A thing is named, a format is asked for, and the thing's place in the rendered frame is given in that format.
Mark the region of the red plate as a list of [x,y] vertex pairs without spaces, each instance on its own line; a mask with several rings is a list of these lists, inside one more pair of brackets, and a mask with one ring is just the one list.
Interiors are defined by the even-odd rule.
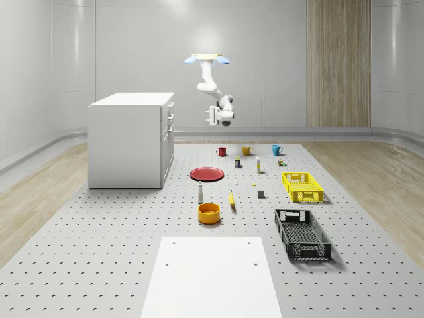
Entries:
[[214,182],[222,179],[224,172],[214,167],[200,167],[193,169],[190,172],[190,177],[197,181]]

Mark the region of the drone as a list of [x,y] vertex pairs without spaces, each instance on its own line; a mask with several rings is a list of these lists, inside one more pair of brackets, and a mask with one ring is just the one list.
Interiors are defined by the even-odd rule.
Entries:
[[191,64],[197,60],[217,60],[222,64],[229,63],[229,60],[222,54],[192,54],[190,57],[186,58],[184,62],[186,64]]

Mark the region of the white cabinet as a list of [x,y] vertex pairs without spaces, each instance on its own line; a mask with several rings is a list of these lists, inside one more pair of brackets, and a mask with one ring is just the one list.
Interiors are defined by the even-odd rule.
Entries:
[[88,108],[88,186],[161,189],[174,157],[174,93],[116,93]]

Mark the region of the yellow bowl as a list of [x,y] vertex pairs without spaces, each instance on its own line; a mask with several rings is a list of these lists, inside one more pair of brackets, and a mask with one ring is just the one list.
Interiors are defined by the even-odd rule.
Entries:
[[220,207],[215,203],[202,203],[198,206],[198,220],[204,224],[217,223],[220,220]]

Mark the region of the yellow basket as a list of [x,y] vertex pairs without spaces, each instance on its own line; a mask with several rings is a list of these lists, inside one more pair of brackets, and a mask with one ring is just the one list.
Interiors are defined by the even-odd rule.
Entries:
[[308,172],[283,172],[282,183],[293,202],[323,202],[323,188]]

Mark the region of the white board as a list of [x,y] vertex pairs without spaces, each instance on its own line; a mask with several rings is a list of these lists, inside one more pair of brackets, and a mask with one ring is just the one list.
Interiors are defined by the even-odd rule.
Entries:
[[141,318],[282,318],[260,237],[163,237]]

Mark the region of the dark grey basket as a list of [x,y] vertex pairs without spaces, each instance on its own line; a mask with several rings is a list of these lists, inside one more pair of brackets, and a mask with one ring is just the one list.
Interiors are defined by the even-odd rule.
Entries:
[[274,214],[274,222],[289,259],[331,259],[331,243],[312,212],[275,209]]

